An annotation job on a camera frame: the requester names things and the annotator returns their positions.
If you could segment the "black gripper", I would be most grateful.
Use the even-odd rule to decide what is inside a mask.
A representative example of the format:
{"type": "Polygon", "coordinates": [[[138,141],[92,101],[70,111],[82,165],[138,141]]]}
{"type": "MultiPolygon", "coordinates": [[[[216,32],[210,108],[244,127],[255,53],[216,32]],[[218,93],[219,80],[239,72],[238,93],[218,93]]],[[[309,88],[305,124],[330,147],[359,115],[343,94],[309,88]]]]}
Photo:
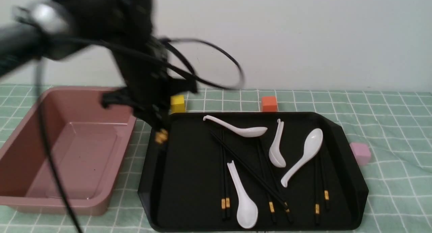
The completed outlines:
{"type": "MultiPolygon", "coordinates": [[[[137,41],[128,38],[114,38],[113,44],[143,52],[157,61],[168,61],[168,51],[184,62],[186,68],[195,74],[185,56],[176,50],[166,38],[137,41]]],[[[177,79],[168,75],[168,69],[160,64],[145,61],[120,51],[112,51],[125,86],[102,94],[104,109],[110,105],[126,105],[133,109],[133,115],[150,125],[169,125],[168,112],[171,97],[179,93],[197,92],[193,79],[177,79]]]]}

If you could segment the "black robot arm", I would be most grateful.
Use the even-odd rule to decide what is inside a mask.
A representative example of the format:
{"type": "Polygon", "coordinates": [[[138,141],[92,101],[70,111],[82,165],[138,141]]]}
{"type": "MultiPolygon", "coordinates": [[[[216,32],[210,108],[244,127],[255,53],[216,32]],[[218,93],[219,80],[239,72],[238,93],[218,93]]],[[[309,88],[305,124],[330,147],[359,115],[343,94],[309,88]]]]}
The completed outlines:
{"type": "Polygon", "coordinates": [[[90,45],[111,50],[125,87],[102,94],[101,105],[126,105],[152,126],[166,126],[171,97],[197,93],[192,78],[168,75],[168,51],[192,65],[167,38],[153,36],[153,0],[39,0],[14,10],[1,28],[1,76],[31,60],[62,60],[90,45]]]}

